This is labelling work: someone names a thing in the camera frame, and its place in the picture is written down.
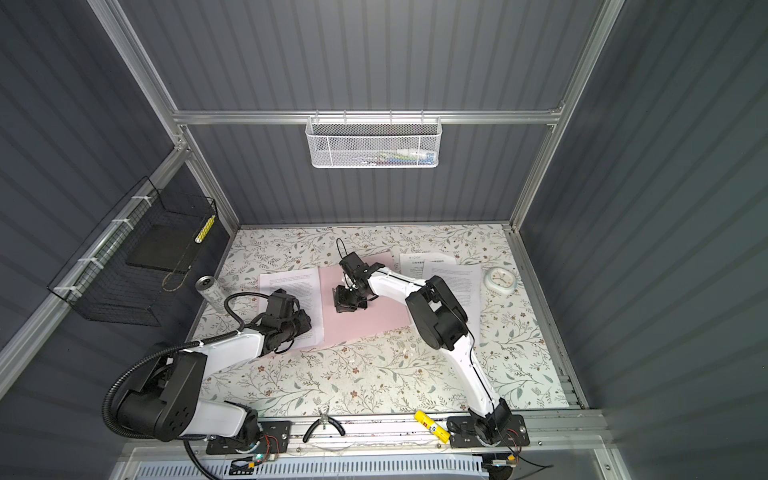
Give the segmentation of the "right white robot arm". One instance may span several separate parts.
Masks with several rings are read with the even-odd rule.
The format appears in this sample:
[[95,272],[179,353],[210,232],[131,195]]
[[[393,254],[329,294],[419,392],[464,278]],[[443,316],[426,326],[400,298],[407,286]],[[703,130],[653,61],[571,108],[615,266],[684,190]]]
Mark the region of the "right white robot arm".
[[407,277],[381,263],[368,264],[355,252],[344,255],[340,266],[342,283],[333,289],[339,313],[364,310],[380,297],[405,305],[421,339],[447,359],[460,381],[474,436],[488,446],[520,449],[530,445],[524,426],[514,425],[522,417],[512,412],[483,371],[468,315],[441,277]]

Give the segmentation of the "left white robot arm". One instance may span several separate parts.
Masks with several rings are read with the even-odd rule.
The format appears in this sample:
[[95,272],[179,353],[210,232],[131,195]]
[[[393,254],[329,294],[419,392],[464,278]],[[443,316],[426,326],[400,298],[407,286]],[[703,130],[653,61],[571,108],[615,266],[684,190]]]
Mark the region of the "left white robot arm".
[[147,355],[109,387],[101,414],[106,427],[129,439],[162,442],[219,437],[241,451],[266,442],[258,413],[231,401],[204,400],[211,375],[282,354],[312,328],[300,301],[283,289],[270,294],[237,292],[223,300],[237,328],[224,334],[166,347]]

